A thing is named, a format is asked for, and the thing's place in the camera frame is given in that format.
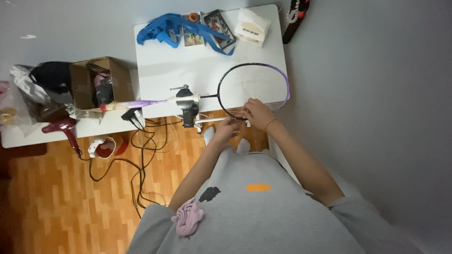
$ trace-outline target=blue strap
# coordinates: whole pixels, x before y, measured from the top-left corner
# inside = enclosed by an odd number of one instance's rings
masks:
[[[159,42],[166,42],[173,48],[177,48],[180,40],[180,28],[183,26],[187,32],[199,34],[209,43],[212,49],[223,55],[231,56],[234,53],[234,48],[229,53],[222,51],[213,41],[211,35],[224,40],[230,40],[226,35],[219,33],[210,27],[199,24],[187,19],[183,19],[179,14],[168,13],[152,20],[146,27],[144,27],[137,35],[137,43],[143,45],[145,40],[157,39]],[[171,39],[171,33],[176,34],[176,41]]]

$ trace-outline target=gray t-shirt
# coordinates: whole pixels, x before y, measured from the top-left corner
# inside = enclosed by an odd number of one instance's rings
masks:
[[[127,253],[421,254],[365,200],[325,207],[308,194],[269,155],[228,147],[196,194],[204,211],[196,232],[179,236],[175,212],[150,205]]]

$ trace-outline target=pink towel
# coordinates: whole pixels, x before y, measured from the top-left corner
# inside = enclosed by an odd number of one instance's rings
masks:
[[[171,217],[171,220],[176,223],[176,233],[188,236],[196,231],[203,216],[204,211],[197,207],[195,198],[192,198],[177,209],[176,216]]]

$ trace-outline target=red hair dryer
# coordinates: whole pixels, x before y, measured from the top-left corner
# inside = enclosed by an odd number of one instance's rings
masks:
[[[42,132],[43,133],[64,132],[64,134],[66,134],[66,137],[69,140],[69,143],[71,144],[72,148],[77,153],[77,156],[79,158],[81,158],[82,152],[79,149],[77,140],[75,139],[75,136],[71,131],[71,129],[74,128],[76,124],[77,124],[77,120],[75,120],[73,118],[68,118],[66,120],[54,122],[54,123],[51,123],[51,124],[43,127]]]

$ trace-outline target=wooden floor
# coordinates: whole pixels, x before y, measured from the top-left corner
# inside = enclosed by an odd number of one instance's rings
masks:
[[[222,111],[209,113],[210,117],[223,114]],[[164,119],[151,120],[165,122]],[[168,118],[168,122],[177,121],[179,119],[175,117]],[[202,134],[197,134],[196,128],[184,129],[181,123],[174,127],[175,130],[168,126],[167,145],[146,168],[144,196],[160,204],[170,202],[204,147]],[[161,147],[165,141],[165,127],[147,130],[156,132],[154,140],[157,147]],[[123,135],[131,138],[133,133]],[[263,132],[244,125],[241,134],[231,140],[235,149],[242,137],[250,141],[251,151],[268,148]],[[144,140],[142,133],[133,138],[134,143]],[[83,151],[91,140],[78,139]],[[129,145],[119,157],[139,165],[140,151]],[[146,151],[145,162],[152,155]],[[95,159],[93,176],[103,175],[108,164],[109,160]],[[14,253],[122,254],[127,250],[140,220],[132,203],[130,186],[130,180],[137,172],[135,167],[126,162],[115,162],[104,179],[94,182],[89,177],[89,163],[77,158],[68,141],[57,141],[48,144],[46,155],[14,159],[10,168],[8,223],[11,225],[8,227],[14,239]]]

